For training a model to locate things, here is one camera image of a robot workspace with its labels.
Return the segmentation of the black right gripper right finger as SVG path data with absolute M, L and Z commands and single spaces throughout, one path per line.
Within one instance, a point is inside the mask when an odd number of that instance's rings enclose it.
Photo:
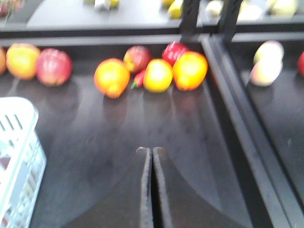
M 187 183 L 166 150 L 154 147 L 153 168 L 160 221 L 158 228 L 250 228 L 220 212 Z

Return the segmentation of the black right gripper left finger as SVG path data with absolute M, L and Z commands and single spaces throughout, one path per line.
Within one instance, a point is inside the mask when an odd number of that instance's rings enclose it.
M 152 153 L 139 147 L 112 191 L 65 228 L 152 228 Z

